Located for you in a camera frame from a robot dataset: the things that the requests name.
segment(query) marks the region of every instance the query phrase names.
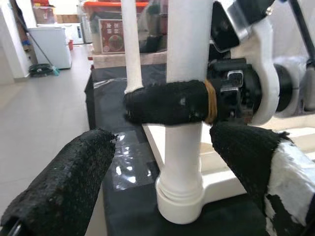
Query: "cardboard box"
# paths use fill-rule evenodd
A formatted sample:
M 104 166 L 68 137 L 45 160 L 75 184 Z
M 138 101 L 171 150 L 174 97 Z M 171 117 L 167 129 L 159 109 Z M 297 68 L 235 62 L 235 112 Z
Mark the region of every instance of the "cardboard box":
M 54 24 L 57 21 L 54 7 L 34 6 L 33 12 L 38 24 Z
M 63 23 L 80 23 L 78 15 L 57 15 L 57 22 Z

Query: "black cable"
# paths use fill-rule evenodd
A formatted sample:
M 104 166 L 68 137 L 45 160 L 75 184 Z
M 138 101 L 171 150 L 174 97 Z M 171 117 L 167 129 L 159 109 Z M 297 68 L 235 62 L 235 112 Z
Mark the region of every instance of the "black cable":
M 307 28 L 303 13 L 300 7 L 298 0 L 288 0 L 291 6 L 291 9 L 294 13 L 295 20 L 301 32 L 305 47 L 309 53 L 312 64 L 315 66 L 315 48 L 310 35 L 310 32 Z

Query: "clear plastic tape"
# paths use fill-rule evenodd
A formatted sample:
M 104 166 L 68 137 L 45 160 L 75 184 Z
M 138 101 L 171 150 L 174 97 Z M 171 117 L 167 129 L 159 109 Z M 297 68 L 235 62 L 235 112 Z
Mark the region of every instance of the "clear plastic tape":
M 116 191 L 154 183 L 148 163 L 154 161 L 149 143 L 139 143 L 134 131 L 118 134 L 116 152 L 110 167 Z
M 95 82 L 95 83 L 93 83 L 93 87 L 94 87 L 94 89 L 97 89 L 97 88 L 102 87 L 104 85 L 108 85 L 112 82 L 118 82 L 118 81 L 127 81 L 127 78 L 115 78 L 115 79 L 109 79 L 109 80 L 105 80 L 105 81 Z

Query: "white platform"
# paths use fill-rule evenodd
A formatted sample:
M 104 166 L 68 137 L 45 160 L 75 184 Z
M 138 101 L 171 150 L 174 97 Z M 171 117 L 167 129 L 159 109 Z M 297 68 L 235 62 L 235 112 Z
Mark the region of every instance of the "white platform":
M 315 115 L 295 118 L 272 118 L 261 127 L 274 131 L 287 131 L 295 144 L 312 160 L 315 160 Z M 165 127 L 144 125 L 144 131 L 160 170 L 165 163 Z M 209 134 L 210 126 L 203 124 L 200 159 L 203 186 L 205 189 L 204 203 L 244 194 L 246 191 L 228 168 L 226 163 L 212 148 Z

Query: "tiled floor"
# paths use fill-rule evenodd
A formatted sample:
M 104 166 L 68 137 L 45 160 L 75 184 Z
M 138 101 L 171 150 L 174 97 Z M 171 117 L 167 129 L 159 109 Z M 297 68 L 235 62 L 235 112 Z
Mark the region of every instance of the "tiled floor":
M 0 216 L 66 143 L 89 129 L 87 49 L 74 47 L 72 68 L 57 77 L 0 87 Z

